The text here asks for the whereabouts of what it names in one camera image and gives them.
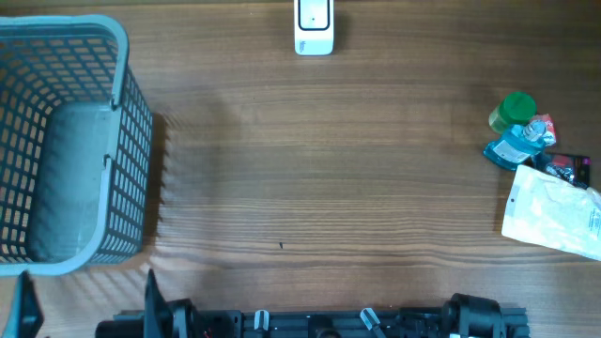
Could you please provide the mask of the blue mouthwash bottle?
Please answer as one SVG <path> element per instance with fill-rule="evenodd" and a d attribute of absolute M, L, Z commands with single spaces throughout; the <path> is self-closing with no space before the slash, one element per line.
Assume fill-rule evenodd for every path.
<path fill-rule="evenodd" d="M 512 125 L 497 141 L 489 143 L 483 154 L 499 167 L 515 171 L 520 164 L 546 148 L 543 138 L 546 132 L 546 123 L 540 120 L 525 126 Z"/>

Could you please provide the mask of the green lid jar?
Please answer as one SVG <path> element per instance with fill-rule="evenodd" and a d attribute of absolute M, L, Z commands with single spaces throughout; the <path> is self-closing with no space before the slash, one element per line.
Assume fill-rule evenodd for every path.
<path fill-rule="evenodd" d="M 513 92 L 491 112 L 488 124 L 494 132 L 503 134 L 512 125 L 526 125 L 536 112 L 532 96 L 524 92 Z"/>

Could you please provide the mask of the beige plastic pouch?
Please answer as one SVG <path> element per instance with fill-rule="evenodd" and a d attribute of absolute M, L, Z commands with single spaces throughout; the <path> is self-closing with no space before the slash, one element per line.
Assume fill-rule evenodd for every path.
<path fill-rule="evenodd" d="M 501 234 L 599 260 L 600 193 L 520 165 L 507 199 Z"/>

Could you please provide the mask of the red tissue pack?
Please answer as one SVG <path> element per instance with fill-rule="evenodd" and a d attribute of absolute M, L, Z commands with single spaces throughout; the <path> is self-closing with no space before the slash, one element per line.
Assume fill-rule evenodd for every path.
<path fill-rule="evenodd" d="M 546 131 L 542 136 L 546 146 L 555 146 L 557 143 L 557 135 L 555 131 L 554 121 L 549 114 L 535 115 L 533 120 L 542 121 L 545 123 Z"/>

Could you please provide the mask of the black red packaged item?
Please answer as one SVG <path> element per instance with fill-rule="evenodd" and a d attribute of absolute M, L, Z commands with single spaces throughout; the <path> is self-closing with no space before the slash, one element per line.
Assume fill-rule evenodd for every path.
<path fill-rule="evenodd" d="M 591 159 L 581 155 L 542 152 L 532 159 L 533 167 L 548 175 L 560 178 L 575 187 L 590 186 Z"/>

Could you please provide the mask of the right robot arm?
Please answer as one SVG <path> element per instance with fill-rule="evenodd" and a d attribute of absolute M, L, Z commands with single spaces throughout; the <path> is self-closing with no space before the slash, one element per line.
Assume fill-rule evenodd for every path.
<path fill-rule="evenodd" d="M 455 293 L 441 310 L 445 334 L 459 337 L 504 338 L 507 336 L 501 307 L 495 300 Z"/>

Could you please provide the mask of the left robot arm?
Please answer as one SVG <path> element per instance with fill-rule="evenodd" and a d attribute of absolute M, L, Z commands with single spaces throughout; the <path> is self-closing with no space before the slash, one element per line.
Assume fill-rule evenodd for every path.
<path fill-rule="evenodd" d="M 44 322 L 34 283 L 22 272 L 14 290 L 7 324 L 2 338 L 35 338 Z M 96 327 L 96 338 L 193 338 L 205 337 L 194 320 L 188 300 L 167 302 L 162 296 L 153 271 L 146 279 L 145 308 L 134 315 L 117 315 Z"/>

